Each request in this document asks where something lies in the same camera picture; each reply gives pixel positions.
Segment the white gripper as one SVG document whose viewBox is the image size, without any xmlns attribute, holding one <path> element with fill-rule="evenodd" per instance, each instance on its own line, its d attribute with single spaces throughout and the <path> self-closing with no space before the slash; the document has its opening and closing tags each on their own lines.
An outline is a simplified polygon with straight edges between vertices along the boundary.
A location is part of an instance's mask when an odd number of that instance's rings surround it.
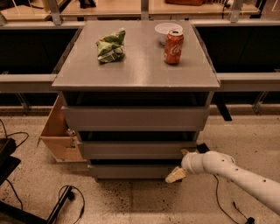
<svg viewBox="0 0 280 224">
<path fill-rule="evenodd" d="M 169 184 L 183 179 L 187 173 L 201 174 L 207 172 L 204 166 L 204 159 L 207 157 L 206 153 L 189 152 L 188 149 L 182 149 L 181 153 L 184 156 L 181 161 L 182 168 L 177 166 L 167 175 L 165 181 Z"/>
</svg>

